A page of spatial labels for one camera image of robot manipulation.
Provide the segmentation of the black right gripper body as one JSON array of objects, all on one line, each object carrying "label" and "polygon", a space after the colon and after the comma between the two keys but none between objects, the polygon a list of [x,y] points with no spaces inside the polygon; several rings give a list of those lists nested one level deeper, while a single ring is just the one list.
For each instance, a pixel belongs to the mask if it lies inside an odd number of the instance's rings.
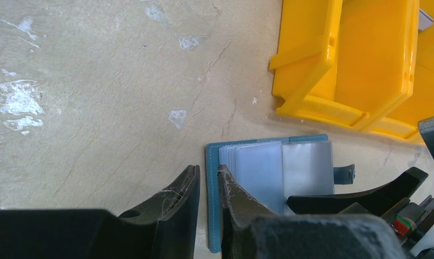
[{"label": "black right gripper body", "polygon": [[[434,117],[418,123],[420,135],[434,160]],[[434,258],[434,197],[410,202],[391,223],[407,258]]]}]

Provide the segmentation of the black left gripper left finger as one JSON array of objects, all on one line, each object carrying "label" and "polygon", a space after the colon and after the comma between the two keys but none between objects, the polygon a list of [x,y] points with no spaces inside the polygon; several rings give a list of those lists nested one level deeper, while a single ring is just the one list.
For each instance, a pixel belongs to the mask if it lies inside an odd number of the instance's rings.
[{"label": "black left gripper left finger", "polygon": [[116,216],[104,209],[0,210],[0,258],[193,258],[200,170]]}]

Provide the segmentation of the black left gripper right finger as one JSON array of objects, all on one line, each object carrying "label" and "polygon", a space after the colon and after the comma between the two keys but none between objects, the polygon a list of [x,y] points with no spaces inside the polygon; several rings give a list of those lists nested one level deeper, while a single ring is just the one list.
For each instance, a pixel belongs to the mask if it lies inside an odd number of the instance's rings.
[{"label": "black left gripper right finger", "polygon": [[353,203],[335,215],[282,216],[218,167],[222,258],[405,258],[393,229]]}]

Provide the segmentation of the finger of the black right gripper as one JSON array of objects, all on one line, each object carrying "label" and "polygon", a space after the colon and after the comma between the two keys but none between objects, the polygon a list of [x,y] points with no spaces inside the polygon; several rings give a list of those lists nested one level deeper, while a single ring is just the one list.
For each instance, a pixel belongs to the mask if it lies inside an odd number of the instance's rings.
[{"label": "finger of the black right gripper", "polygon": [[347,194],[290,196],[286,204],[296,214],[338,214],[357,202],[371,214],[382,216],[404,198],[411,198],[428,176],[425,171],[411,167],[374,189]]}]

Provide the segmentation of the blue leather card holder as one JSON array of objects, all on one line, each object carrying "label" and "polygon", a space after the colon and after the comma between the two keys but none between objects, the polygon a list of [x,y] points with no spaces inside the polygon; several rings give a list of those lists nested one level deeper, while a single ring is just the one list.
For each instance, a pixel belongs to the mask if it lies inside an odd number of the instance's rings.
[{"label": "blue leather card holder", "polygon": [[334,194],[335,185],[351,185],[353,164],[333,166],[326,134],[210,143],[205,147],[208,248],[219,253],[222,208],[218,166],[226,165],[236,183],[277,214],[292,214],[286,200],[294,195]]}]

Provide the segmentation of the white VIP card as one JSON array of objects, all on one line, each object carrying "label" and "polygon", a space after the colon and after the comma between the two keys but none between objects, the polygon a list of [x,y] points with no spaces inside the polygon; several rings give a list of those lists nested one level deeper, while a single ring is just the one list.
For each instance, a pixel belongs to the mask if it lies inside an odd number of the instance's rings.
[{"label": "white VIP card", "polygon": [[434,25],[433,18],[428,15],[424,10],[419,10],[419,24],[418,24],[418,31],[424,31]]}]

